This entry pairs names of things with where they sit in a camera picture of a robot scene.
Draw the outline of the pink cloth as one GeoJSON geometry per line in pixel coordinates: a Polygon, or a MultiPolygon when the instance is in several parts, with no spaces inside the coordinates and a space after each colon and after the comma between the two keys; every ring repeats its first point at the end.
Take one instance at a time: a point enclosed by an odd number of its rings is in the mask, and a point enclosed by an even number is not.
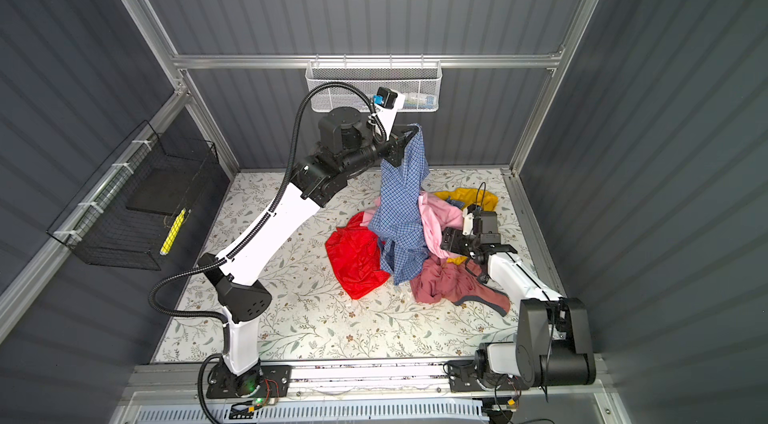
{"type": "Polygon", "coordinates": [[[369,228],[382,246],[382,267],[393,271],[416,266],[427,254],[438,259],[462,264],[467,258],[441,248],[442,232],[460,230],[463,214],[460,202],[456,207],[446,200],[449,193],[420,191],[414,195],[392,195],[377,198],[373,208],[363,212],[362,225],[369,228]]]}

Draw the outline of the blue checkered shirt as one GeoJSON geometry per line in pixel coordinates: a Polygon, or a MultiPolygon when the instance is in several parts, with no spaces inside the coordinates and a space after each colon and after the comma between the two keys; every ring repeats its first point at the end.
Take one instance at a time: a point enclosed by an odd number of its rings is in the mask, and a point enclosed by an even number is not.
{"type": "Polygon", "coordinates": [[[428,257],[419,197],[429,175],[421,126],[406,127],[411,139],[398,166],[381,163],[380,203],[368,228],[381,248],[380,268],[396,285],[417,277],[428,257]]]}

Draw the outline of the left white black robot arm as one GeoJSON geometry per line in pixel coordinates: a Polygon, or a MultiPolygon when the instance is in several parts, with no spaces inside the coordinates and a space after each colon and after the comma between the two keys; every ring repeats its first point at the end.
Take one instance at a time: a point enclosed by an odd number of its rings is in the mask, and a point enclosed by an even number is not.
{"type": "Polygon", "coordinates": [[[415,124],[396,125],[396,112],[378,115],[385,132],[352,107],[332,110],[319,122],[320,141],[314,153],[296,160],[287,171],[287,183],[238,238],[213,255],[204,254],[200,266],[213,285],[225,316],[223,361],[236,376],[260,364],[259,316],[272,296],[259,275],[272,256],[307,220],[324,208],[358,174],[383,161],[404,162],[406,148],[420,132],[415,124]]]}

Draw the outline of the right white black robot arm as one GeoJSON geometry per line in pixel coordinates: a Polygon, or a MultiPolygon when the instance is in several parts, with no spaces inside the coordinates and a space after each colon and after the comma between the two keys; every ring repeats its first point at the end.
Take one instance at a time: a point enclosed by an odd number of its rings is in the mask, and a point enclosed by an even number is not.
{"type": "Polygon", "coordinates": [[[522,391],[591,385],[597,375],[588,314],[576,298],[550,288],[504,244],[497,214],[478,205],[463,212],[459,229],[442,232],[441,249],[465,257],[470,282],[492,296],[518,304],[512,342],[481,344],[471,365],[451,373],[454,392],[484,389],[522,391]]]}

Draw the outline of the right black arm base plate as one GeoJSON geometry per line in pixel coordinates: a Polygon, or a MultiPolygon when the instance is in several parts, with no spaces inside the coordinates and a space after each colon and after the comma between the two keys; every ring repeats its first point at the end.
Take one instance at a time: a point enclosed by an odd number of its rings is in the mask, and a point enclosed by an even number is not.
{"type": "Polygon", "coordinates": [[[504,391],[521,393],[527,390],[518,376],[479,371],[471,360],[449,360],[442,365],[453,393],[504,391]]]}

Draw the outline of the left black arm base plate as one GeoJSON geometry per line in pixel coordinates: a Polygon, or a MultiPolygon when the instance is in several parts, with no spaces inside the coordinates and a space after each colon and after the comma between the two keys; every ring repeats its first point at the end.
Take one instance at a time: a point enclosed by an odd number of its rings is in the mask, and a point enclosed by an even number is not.
{"type": "Polygon", "coordinates": [[[215,364],[204,377],[206,398],[281,398],[285,397],[293,368],[288,365],[255,366],[238,376],[225,364],[215,364]]]}

